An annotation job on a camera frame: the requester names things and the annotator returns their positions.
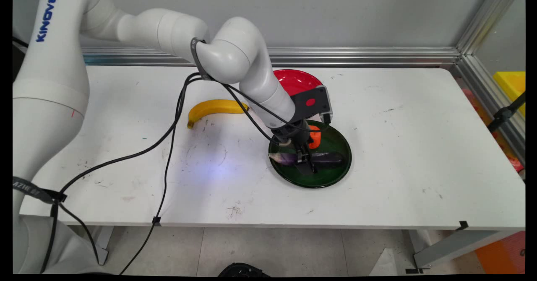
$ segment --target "yellow bin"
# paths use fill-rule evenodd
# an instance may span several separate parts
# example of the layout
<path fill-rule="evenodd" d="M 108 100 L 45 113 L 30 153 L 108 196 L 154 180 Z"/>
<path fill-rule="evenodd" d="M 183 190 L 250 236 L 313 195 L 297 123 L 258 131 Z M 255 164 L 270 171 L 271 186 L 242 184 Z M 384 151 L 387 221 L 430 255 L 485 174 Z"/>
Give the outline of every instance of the yellow bin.
<path fill-rule="evenodd" d="M 511 101 L 516 100 L 524 91 L 526 91 L 526 72 L 498 72 L 494 74 L 494 80 L 500 85 L 502 90 L 507 94 Z M 526 117 L 526 103 L 520 107 L 520 112 Z"/>

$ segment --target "table leg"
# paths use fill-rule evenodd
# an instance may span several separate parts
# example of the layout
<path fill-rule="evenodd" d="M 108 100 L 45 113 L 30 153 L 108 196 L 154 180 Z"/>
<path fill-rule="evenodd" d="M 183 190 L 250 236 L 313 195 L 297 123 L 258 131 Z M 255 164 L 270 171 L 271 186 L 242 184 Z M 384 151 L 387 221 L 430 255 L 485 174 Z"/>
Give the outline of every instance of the table leg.
<path fill-rule="evenodd" d="M 472 252 L 485 245 L 509 237 L 517 231 L 456 231 L 447 238 L 426 247 L 428 243 L 424 231 L 410 231 L 412 245 L 416 249 L 414 260 L 417 268 L 446 262 Z"/>
<path fill-rule="evenodd" d="M 97 249 L 97 256 L 99 257 L 99 264 L 104 265 L 108 258 L 108 242 L 114 230 L 113 226 L 99 226 L 95 227 L 92 231 L 92 237 L 95 241 L 95 247 Z"/>

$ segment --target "white table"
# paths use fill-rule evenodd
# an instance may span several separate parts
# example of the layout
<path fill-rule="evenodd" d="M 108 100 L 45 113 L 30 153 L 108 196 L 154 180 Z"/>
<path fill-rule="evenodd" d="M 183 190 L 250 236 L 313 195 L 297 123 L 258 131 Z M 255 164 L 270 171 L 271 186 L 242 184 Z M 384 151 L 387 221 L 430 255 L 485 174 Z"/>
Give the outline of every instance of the white table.
<path fill-rule="evenodd" d="M 301 70 L 328 87 L 331 125 L 352 149 L 347 176 L 323 189 L 286 182 L 270 165 L 269 142 L 243 114 L 209 115 L 187 129 L 194 105 L 231 99 L 219 84 L 195 82 L 177 126 L 163 226 L 423 230 L 456 229 L 466 221 L 469 227 L 457 233 L 493 231 L 483 235 L 488 239 L 525 229 L 525 185 L 448 71 Z M 171 125 L 184 79 L 194 71 L 88 67 L 84 125 L 34 183 L 58 190 L 87 168 L 153 144 Z M 169 148 L 170 138 L 146 155 L 89 174 L 67 190 L 66 207 L 87 224 L 150 225 Z M 22 214 L 49 210 L 28 197 L 21 207 Z M 60 220 L 76 224 L 63 212 Z"/>

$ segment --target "green plate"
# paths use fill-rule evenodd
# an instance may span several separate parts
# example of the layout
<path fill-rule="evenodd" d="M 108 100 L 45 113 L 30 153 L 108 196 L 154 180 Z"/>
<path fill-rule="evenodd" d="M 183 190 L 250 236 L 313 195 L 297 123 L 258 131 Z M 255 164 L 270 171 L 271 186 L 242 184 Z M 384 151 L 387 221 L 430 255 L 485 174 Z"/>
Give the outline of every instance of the green plate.
<path fill-rule="evenodd" d="M 326 127 L 325 124 L 314 120 L 307 120 L 307 123 L 311 126 L 317 126 L 320 129 Z M 285 180 L 301 187 L 328 187 L 334 183 L 339 182 L 351 168 L 351 147 L 347 140 L 341 135 L 338 130 L 328 126 L 321 132 L 321 144 L 316 149 L 312 150 L 312 153 L 322 153 L 335 151 L 341 153 L 345 159 L 345 164 L 339 168 L 334 169 L 320 169 L 319 172 L 313 175 L 303 175 L 295 167 L 283 166 L 276 163 L 273 159 L 270 159 L 270 163 L 274 167 L 274 170 L 280 174 Z M 268 146 L 269 153 L 295 153 L 293 147 L 279 147 L 273 143 Z"/>

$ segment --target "yellow banana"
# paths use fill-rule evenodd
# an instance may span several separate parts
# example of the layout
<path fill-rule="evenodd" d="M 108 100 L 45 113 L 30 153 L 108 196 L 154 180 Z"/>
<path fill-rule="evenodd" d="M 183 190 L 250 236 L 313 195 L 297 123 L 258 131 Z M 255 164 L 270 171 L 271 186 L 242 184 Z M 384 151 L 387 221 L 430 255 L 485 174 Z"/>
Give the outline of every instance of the yellow banana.
<path fill-rule="evenodd" d="M 249 110 L 248 105 L 242 103 L 244 109 Z M 188 113 L 188 124 L 186 125 L 189 129 L 194 127 L 194 123 L 199 119 L 203 118 L 205 115 L 213 113 L 243 113 L 242 108 L 237 104 L 236 101 L 230 99 L 211 99 L 209 101 L 203 101 L 198 105 L 195 105 L 190 109 Z"/>

